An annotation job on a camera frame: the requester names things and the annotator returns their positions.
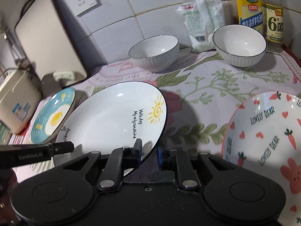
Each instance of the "floral tablecloth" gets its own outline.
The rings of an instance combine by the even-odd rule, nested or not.
[[[126,60],[94,69],[92,77],[73,88],[77,90],[78,106],[91,95],[116,83],[151,83],[163,92],[169,111],[160,142],[168,149],[183,149],[189,155],[200,151],[218,155],[227,124],[237,106],[268,90],[301,97],[300,80],[300,67],[285,51],[267,52],[257,65],[237,68],[225,63],[216,51],[195,54],[190,53],[190,49],[182,49],[175,63],[160,74],[144,71]],[[31,125],[47,101],[40,102]],[[31,125],[21,135],[13,135],[10,144],[30,142]],[[21,182],[53,166],[53,161],[45,161],[15,168],[15,172]],[[139,170],[126,178],[131,181],[166,179],[172,179],[172,176],[168,172],[159,172],[155,152]]]

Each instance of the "yellow label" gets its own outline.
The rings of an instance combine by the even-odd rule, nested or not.
[[[264,21],[264,37],[272,42],[282,43],[283,8],[264,3],[262,5],[262,9]]]
[[[240,25],[254,28],[262,34],[262,0],[236,0]]]

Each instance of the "plate with carrot pattern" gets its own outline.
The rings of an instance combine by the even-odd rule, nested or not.
[[[245,101],[232,116],[222,157],[280,184],[286,205],[278,219],[301,224],[301,100],[264,92]]]

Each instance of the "beige container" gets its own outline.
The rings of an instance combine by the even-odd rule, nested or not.
[[[12,72],[0,86],[0,120],[12,133],[21,132],[41,99],[42,94],[31,82],[27,71]]]

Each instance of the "bowl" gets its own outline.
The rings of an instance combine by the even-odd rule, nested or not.
[[[128,52],[130,62],[141,69],[160,72],[168,69],[180,51],[179,39],[173,35],[158,35],[138,42]]]
[[[244,25],[225,25],[213,34],[213,44],[229,64],[249,67],[264,56],[266,41],[256,30]]]
[[[72,141],[72,153],[55,155],[55,166],[91,151],[102,155],[142,139],[142,162],[155,148],[167,120],[163,94],[145,82],[124,82],[94,94],[69,116],[56,142]]]
[[[246,100],[231,118],[222,157],[277,182],[286,204],[278,221],[296,225],[301,218],[301,100],[265,92]]]
[[[65,88],[55,94],[38,114],[31,130],[31,143],[44,144],[60,131],[75,106],[75,90]]]

